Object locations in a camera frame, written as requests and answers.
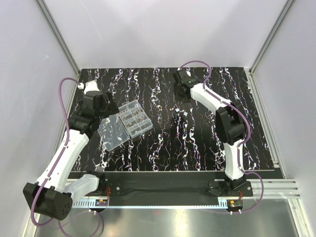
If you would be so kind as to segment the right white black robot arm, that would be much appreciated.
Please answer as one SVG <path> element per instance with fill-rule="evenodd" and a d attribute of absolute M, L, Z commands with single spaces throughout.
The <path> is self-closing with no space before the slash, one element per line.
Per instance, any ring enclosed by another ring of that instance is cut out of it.
<path fill-rule="evenodd" d="M 215 132 L 225 151 L 225 176 L 220 192 L 232 193 L 246 182 L 241 158 L 243 142 L 249 138 L 250 126 L 239 101 L 232 102 L 206 88 L 201 79 L 191 77 L 185 69 L 173 73 L 174 99 L 177 102 L 195 100 L 215 115 Z"/>

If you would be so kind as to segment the right aluminium frame post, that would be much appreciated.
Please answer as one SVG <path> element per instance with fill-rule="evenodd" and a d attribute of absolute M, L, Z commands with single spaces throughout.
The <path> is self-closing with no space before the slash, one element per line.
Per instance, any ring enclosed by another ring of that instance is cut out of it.
<path fill-rule="evenodd" d="M 282 26 L 284 20 L 286 19 L 288 13 L 291 11 L 293 5 L 295 4 L 296 0 L 287 0 L 279 13 L 275 23 L 273 24 L 267 38 L 265 39 L 258 55 L 256 56 L 254 62 L 252 63 L 251 67 L 249 68 L 250 74 L 254 74 L 256 69 L 258 68 L 260 62 L 262 61 L 263 57 L 265 56 L 269 46 L 273 42 L 276 34 L 278 33 L 280 27 Z"/>

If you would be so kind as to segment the clear plastic compartment box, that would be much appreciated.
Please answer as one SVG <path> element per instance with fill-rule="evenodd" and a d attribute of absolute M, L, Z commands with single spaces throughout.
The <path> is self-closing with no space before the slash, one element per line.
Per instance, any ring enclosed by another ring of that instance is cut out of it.
<path fill-rule="evenodd" d="M 103 119 L 98 128 L 102 145 L 108 152 L 153 128 L 138 100 L 125 102 L 118 109 L 119 113 Z"/>

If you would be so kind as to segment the left aluminium frame post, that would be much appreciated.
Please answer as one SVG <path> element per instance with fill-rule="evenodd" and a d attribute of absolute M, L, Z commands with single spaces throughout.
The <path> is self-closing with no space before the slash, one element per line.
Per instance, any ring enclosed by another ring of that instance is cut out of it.
<path fill-rule="evenodd" d="M 39 7 L 43 17 L 45 18 L 50 30 L 52 31 L 55 39 L 57 40 L 64 56 L 66 57 L 68 63 L 70 64 L 72 70 L 74 71 L 75 75 L 78 76 L 80 74 L 81 69 L 78 67 L 77 63 L 75 62 L 74 57 L 72 56 L 60 30 L 58 29 L 58 26 L 53 19 L 53 16 L 48 9 L 47 4 L 44 0 L 35 0 L 35 3 Z"/>

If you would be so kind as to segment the pile of screws and nuts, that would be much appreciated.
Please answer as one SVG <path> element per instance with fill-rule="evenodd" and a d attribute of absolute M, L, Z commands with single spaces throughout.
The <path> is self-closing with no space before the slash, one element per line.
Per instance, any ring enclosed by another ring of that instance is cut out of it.
<path fill-rule="evenodd" d="M 187 120 L 187 116 L 184 116 L 183 112 L 187 112 L 187 111 L 180 110 L 179 108 L 174 108 L 174 111 L 171 117 L 171 124 L 179 124 L 181 122 L 185 122 Z"/>

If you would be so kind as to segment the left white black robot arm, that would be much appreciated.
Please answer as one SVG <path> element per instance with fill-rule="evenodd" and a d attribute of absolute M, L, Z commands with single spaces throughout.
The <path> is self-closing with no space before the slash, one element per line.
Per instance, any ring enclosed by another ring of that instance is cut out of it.
<path fill-rule="evenodd" d="M 119 112 L 112 94 L 102 92 L 96 81 L 78 83 L 78 89 L 83 91 L 83 100 L 71 116 L 63 113 L 66 131 L 59 148 L 42 175 L 23 188 L 31 220 L 36 226 L 40 226 L 35 220 L 36 213 L 64 220 L 73 203 L 89 193 L 102 194 L 107 187 L 105 175 L 100 171 L 90 171 L 71 184 L 66 183 L 75 161 L 101 121 Z"/>

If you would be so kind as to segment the aluminium frame post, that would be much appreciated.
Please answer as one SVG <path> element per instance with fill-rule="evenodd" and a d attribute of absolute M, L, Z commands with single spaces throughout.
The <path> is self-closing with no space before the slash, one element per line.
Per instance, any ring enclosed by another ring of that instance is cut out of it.
<path fill-rule="evenodd" d="M 35 3 L 39 7 L 43 17 L 45 18 L 50 30 L 52 31 L 55 39 L 57 40 L 64 56 L 66 57 L 68 63 L 70 64 L 72 70 L 74 71 L 75 75 L 78 76 L 80 74 L 81 69 L 78 67 L 77 63 L 75 62 L 74 57 L 72 56 L 60 30 L 58 29 L 58 26 L 53 19 L 53 16 L 48 9 L 47 4 L 44 0 L 35 0 Z"/>
<path fill-rule="evenodd" d="M 278 33 L 280 27 L 282 26 L 284 20 L 286 19 L 288 13 L 291 11 L 293 5 L 295 4 L 296 0 L 287 0 L 279 13 L 275 23 L 273 24 L 267 38 L 265 39 L 258 55 L 256 56 L 254 62 L 252 63 L 251 67 L 249 68 L 250 74 L 254 74 L 256 69 L 258 68 L 260 62 L 262 61 L 263 57 L 265 56 L 269 46 L 273 42 L 276 34 Z"/>

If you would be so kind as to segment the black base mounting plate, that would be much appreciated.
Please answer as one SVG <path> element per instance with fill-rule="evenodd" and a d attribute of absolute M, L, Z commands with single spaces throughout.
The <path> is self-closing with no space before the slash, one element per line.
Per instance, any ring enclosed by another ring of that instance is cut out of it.
<path fill-rule="evenodd" d="M 81 171 L 70 178 L 100 174 L 113 196 L 153 193 L 199 193 L 215 197 L 251 197 L 251 183 L 243 177 L 234 188 L 224 171 Z"/>

